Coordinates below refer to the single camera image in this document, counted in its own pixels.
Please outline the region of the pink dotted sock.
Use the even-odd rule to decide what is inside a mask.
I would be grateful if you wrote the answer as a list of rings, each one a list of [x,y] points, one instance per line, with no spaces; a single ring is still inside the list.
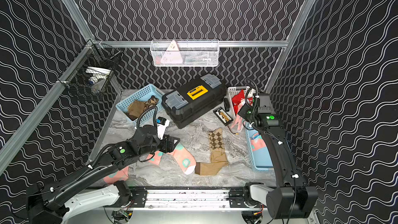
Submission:
[[[167,155],[170,155],[174,158],[174,160],[178,163],[180,166],[181,170],[186,174],[190,175],[194,173],[197,162],[192,156],[192,154],[182,145],[178,144],[174,151],[166,153]],[[161,158],[164,155],[163,152],[161,151],[156,151],[154,155],[148,155],[146,160],[148,160],[150,163],[159,165],[161,162]]]

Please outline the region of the pink patterned sock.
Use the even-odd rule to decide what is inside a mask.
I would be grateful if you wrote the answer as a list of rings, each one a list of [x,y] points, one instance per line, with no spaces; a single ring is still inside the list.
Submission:
[[[230,126],[233,130],[236,130],[239,133],[244,132],[247,144],[251,151],[257,151],[266,147],[261,134],[256,131],[251,124],[248,124],[241,116],[236,115]]]

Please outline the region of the red santa sock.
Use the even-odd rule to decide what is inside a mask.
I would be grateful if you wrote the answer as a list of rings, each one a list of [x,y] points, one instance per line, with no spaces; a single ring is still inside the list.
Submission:
[[[234,114],[236,115],[238,112],[238,106],[240,105],[241,101],[244,100],[245,94],[244,91],[241,90],[237,95],[231,98]]]

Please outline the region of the tan argyle sock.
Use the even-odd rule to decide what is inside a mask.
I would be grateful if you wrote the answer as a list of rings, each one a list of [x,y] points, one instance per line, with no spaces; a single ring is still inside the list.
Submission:
[[[147,109],[156,106],[159,102],[159,99],[156,98],[154,95],[151,96],[150,99],[148,99],[145,104],[144,104],[144,111],[146,111]]]

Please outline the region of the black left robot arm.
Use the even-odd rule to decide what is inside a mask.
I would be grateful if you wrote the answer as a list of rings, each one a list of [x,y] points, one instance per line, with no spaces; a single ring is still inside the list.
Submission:
[[[52,183],[36,183],[27,190],[27,214],[31,224],[63,224],[68,219],[100,206],[126,206],[131,191],[123,181],[100,190],[82,193],[95,182],[137,163],[156,151],[174,151],[179,138],[158,137],[153,125],[137,128],[132,138],[104,146],[84,168]]]

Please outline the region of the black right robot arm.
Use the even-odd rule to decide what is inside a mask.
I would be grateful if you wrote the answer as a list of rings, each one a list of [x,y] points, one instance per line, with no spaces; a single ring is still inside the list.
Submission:
[[[274,168],[276,186],[248,184],[248,201],[266,206],[272,219],[308,218],[318,199],[318,191],[309,186],[297,168],[286,139],[284,125],[275,113],[269,94],[254,93],[238,112],[261,135]]]

